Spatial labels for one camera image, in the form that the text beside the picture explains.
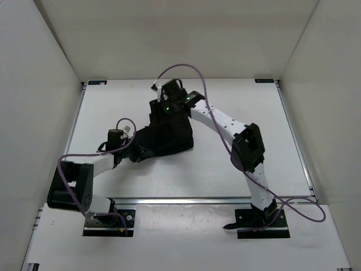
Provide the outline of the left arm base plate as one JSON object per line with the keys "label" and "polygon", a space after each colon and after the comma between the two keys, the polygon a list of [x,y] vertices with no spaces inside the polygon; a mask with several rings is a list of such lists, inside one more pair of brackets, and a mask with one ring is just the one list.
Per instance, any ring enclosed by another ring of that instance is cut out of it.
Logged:
{"label": "left arm base plate", "polygon": [[133,237],[136,207],[113,203],[111,211],[117,211],[119,215],[86,218],[82,235],[84,237]]}

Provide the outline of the black pleated skirt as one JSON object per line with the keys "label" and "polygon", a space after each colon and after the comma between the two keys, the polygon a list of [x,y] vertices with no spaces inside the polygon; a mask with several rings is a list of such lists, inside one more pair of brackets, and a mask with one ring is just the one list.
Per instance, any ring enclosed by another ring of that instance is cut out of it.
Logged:
{"label": "black pleated skirt", "polygon": [[159,102],[149,103],[150,124],[136,131],[129,159],[140,163],[152,157],[177,154],[193,148],[193,130],[184,112],[167,116]]}

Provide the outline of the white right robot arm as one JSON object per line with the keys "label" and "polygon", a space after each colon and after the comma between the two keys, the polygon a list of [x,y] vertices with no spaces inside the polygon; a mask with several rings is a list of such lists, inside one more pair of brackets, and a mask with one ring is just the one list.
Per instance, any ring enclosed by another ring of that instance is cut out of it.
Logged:
{"label": "white right robot arm", "polygon": [[236,121],[210,104],[207,96],[196,91],[167,94],[165,90],[158,89],[156,93],[156,104],[162,113],[185,113],[219,134],[230,154],[231,163],[245,175],[254,210],[253,221],[259,226],[271,222],[276,203],[268,190],[264,168],[265,146],[259,126]]}

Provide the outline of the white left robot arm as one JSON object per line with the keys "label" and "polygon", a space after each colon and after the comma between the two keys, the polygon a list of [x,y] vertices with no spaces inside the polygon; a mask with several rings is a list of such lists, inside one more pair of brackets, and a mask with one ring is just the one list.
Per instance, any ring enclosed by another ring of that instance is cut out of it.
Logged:
{"label": "white left robot arm", "polygon": [[143,154],[140,135],[139,130],[130,135],[125,128],[110,129],[95,153],[61,156],[47,195],[48,207],[77,211],[106,225],[117,222],[120,215],[115,201],[93,193],[94,178],[115,169],[126,158],[137,161]]}

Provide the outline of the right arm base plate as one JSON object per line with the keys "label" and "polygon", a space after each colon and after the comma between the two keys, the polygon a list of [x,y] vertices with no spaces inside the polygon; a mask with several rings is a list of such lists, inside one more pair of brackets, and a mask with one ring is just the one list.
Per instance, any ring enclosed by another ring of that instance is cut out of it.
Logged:
{"label": "right arm base plate", "polygon": [[224,230],[236,230],[238,239],[287,239],[290,232],[283,209],[277,209],[265,222],[252,209],[236,209],[235,222]]}

